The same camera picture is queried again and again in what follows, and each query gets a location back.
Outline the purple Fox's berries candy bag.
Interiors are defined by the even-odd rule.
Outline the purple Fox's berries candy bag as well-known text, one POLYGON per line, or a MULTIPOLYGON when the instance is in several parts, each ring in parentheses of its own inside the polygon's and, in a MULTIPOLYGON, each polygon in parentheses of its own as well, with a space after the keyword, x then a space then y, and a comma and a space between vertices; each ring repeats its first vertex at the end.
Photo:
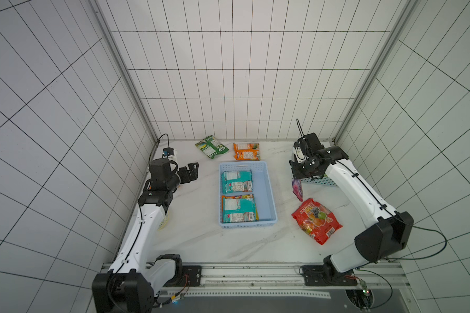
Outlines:
POLYGON ((304 193, 302 188, 302 180, 301 179, 294 179, 292 180, 292 191, 296 198, 300 201, 304 201, 304 193))

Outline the teal candy bag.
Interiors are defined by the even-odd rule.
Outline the teal candy bag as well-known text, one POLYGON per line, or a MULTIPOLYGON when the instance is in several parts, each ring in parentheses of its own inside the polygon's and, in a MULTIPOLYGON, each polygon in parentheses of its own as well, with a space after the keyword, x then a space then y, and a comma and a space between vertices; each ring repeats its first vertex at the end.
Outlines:
POLYGON ((259 220, 255 199, 221 198, 221 221, 225 224, 257 222, 259 220))
POLYGON ((223 194, 252 192, 253 178, 250 171, 225 171, 221 175, 223 194))

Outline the orange Fox's fruits candy bag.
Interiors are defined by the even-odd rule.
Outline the orange Fox's fruits candy bag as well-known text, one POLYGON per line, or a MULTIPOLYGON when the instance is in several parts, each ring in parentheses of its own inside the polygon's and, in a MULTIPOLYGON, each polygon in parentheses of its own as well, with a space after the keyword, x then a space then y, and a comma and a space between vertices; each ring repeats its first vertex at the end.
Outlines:
POLYGON ((253 194, 243 194, 243 195, 237 195, 237 196, 222 196, 222 199, 247 199, 253 201, 254 195, 253 194))

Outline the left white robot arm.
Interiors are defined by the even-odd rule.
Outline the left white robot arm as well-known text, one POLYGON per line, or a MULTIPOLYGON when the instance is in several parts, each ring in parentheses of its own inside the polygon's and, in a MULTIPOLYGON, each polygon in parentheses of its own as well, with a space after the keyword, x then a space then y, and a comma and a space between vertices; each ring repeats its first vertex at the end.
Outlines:
POLYGON ((151 312, 160 290, 184 279, 180 255, 161 255, 154 263, 148 263, 148 256, 174 193, 181 184, 198 179, 198 163, 179 167, 175 160, 155 159, 149 171, 127 240, 109 270, 96 275, 92 282, 97 312, 151 312))

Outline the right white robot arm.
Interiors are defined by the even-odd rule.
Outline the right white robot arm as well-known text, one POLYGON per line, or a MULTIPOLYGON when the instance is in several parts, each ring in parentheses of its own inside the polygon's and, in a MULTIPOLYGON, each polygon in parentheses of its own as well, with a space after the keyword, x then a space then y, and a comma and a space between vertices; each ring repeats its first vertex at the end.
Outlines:
POLYGON ((391 256, 406 248, 414 224, 412 216, 386 203, 355 169, 338 146, 325 147, 316 134, 301 136, 294 144, 291 165, 295 179, 327 176, 354 205, 366 229, 352 244, 324 259, 329 280, 348 275, 357 267, 391 256))

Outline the small teal vegetable basket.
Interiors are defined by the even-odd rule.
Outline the small teal vegetable basket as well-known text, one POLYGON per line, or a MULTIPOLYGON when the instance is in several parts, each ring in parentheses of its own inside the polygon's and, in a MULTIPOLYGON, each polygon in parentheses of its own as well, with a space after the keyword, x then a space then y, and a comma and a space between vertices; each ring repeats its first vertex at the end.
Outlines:
POLYGON ((327 147, 327 148, 321 149, 318 155, 307 156, 307 159, 317 158, 325 165, 325 175, 322 179, 319 179, 318 177, 313 177, 312 179, 310 178, 304 179, 304 182, 310 183, 310 184, 316 184, 316 185, 336 187, 337 184, 327 176, 326 170, 332 163, 335 163, 334 157, 337 154, 337 152, 338 150, 335 147, 327 147))

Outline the large light blue basket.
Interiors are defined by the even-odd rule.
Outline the large light blue basket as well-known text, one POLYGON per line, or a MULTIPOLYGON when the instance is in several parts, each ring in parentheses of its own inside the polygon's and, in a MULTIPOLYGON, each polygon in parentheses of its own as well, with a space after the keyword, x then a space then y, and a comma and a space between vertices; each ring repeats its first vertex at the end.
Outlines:
POLYGON ((219 164, 219 209, 218 224, 222 228, 254 228, 273 226, 278 221, 275 208, 274 195, 270 182, 268 165, 265 161, 239 161, 222 162, 219 164), (228 196, 223 192, 222 174, 224 172, 249 171, 252 175, 255 205, 258 212, 258 221, 255 222, 223 222, 222 196, 228 196))

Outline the green Fox's candy bag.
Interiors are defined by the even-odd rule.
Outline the green Fox's candy bag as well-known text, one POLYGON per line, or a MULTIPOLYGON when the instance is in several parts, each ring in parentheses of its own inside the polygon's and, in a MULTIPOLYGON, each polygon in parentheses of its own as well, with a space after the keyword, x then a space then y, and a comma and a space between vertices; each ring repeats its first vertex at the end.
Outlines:
POLYGON ((223 145, 213 135, 209 135, 197 142, 195 146, 210 159, 215 159, 215 157, 223 155, 229 151, 228 147, 223 145))

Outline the orange candy bag back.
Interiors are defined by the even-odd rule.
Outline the orange candy bag back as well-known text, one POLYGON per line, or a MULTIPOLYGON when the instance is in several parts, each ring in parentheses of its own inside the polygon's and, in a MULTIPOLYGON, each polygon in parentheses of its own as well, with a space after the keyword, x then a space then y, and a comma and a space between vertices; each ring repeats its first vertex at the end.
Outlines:
POLYGON ((234 143, 233 147, 236 160, 261 160, 258 143, 234 143))

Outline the red gummy candy bag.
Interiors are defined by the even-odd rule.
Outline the red gummy candy bag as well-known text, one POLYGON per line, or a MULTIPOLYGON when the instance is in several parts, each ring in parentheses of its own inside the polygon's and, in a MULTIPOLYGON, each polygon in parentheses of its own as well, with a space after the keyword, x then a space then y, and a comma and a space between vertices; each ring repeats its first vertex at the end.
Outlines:
POLYGON ((312 198, 304 201, 291 216, 302 231, 320 245, 343 227, 333 212, 312 198))

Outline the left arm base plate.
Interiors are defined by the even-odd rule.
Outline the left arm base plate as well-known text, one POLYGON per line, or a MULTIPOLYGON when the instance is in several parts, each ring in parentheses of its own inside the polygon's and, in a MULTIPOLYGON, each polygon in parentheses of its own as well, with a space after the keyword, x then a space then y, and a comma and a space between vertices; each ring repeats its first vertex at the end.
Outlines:
POLYGON ((172 284, 172 287, 199 287, 201 285, 201 278, 201 266, 183 266, 182 276, 172 284))

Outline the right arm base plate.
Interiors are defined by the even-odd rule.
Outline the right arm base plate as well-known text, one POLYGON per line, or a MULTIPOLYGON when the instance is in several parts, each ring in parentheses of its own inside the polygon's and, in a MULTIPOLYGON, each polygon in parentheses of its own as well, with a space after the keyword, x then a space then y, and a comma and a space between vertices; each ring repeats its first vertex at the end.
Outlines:
POLYGON ((339 273, 328 265, 301 266, 299 274, 303 276, 306 286, 354 287, 358 285, 357 280, 352 277, 352 271, 339 273))

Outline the aluminium mounting rail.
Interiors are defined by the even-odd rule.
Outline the aluminium mounting rail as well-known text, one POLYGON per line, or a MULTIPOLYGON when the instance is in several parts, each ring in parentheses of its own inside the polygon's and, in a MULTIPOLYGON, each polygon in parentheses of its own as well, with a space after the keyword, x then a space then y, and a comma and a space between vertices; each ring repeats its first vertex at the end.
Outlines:
POLYGON ((166 284, 159 292, 158 300, 169 298, 178 301, 181 297, 307 297, 333 298, 339 292, 341 298, 353 296, 369 302, 383 302, 398 292, 409 289, 409 281, 401 266, 380 263, 352 270, 358 285, 354 287, 306 286, 299 274, 306 263, 184 263, 183 266, 201 266, 202 278, 199 287, 172 287, 166 284))

